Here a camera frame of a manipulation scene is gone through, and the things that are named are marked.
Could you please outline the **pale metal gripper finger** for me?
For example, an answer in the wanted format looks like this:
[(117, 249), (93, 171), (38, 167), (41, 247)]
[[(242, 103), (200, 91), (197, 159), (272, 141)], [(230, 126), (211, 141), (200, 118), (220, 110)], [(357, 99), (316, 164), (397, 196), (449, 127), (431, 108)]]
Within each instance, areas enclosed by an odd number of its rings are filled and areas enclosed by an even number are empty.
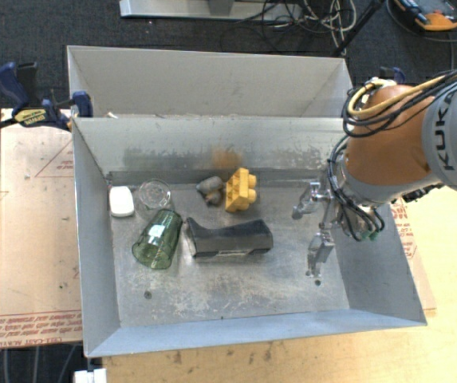
[(299, 201), (292, 210), (292, 219), (301, 219), (304, 215), (309, 215), (317, 211), (322, 203), (331, 200), (331, 193), (323, 184), (318, 181), (310, 182)]
[(321, 265), (327, 261), (334, 247), (335, 243), (330, 231), (319, 231), (316, 233), (307, 251), (307, 276), (321, 276)]

